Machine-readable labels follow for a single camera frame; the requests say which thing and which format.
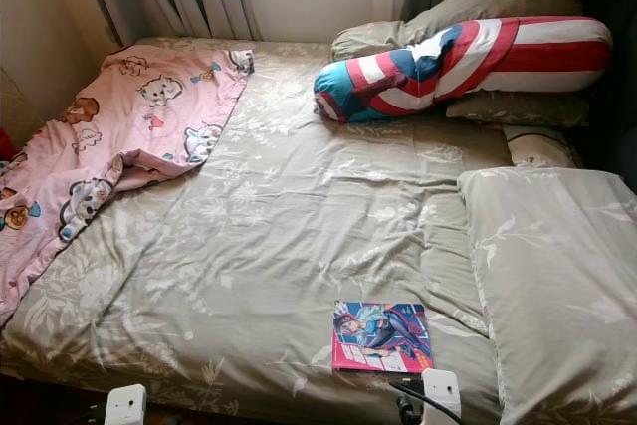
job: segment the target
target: mattress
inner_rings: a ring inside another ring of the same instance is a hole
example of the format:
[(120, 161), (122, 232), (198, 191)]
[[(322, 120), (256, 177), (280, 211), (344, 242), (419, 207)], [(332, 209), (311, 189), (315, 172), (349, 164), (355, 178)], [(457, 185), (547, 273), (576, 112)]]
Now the mattress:
[(255, 50), (256, 72), (197, 171), (120, 195), (32, 286), (2, 373), (286, 423), (397, 423), (391, 375), (332, 371), (335, 300), (427, 308), (466, 423), (501, 414), (456, 179), (511, 164), (501, 132), (435, 116), (314, 112), (329, 45)]

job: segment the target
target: comic book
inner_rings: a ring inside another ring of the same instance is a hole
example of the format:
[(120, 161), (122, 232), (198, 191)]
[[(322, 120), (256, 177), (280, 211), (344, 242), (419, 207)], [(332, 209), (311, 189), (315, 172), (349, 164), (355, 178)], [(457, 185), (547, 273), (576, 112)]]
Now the comic book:
[(331, 367), (420, 373), (433, 368), (419, 304), (334, 303)]

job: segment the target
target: pillowcase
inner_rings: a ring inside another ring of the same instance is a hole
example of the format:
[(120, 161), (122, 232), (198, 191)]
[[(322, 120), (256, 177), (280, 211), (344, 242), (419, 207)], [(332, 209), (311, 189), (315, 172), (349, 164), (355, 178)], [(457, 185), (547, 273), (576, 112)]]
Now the pillowcase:
[(586, 121), (588, 100), (575, 94), (475, 92), (449, 101), (447, 117), (571, 128)]
[(566, 137), (552, 129), (536, 126), (502, 128), (515, 166), (533, 168), (577, 168), (579, 156)]
[(443, 0), (409, 22), (375, 22), (343, 30), (331, 48), (333, 60), (353, 59), (422, 42), (465, 20), (540, 15), (581, 15), (579, 0)]
[(586, 169), (482, 169), (458, 187), (500, 424), (637, 423), (637, 196)]

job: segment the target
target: body pillow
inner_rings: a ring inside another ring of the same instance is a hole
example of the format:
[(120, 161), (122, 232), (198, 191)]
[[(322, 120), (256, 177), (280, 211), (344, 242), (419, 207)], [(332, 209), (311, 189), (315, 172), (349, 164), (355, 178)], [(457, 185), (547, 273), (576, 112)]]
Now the body pillow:
[(329, 64), (315, 97), (331, 119), (365, 121), (479, 90), (576, 92), (599, 78), (610, 54), (610, 32), (587, 17), (471, 20), (413, 47)]

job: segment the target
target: pink blanket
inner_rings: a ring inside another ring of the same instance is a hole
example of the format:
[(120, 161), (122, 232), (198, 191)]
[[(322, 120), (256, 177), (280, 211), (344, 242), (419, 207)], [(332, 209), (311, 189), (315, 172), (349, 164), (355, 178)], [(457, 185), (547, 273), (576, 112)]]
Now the pink blanket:
[(249, 51), (130, 47), (0, 164), (0, 325), (105, 201), (207, 159), (251, 71)]

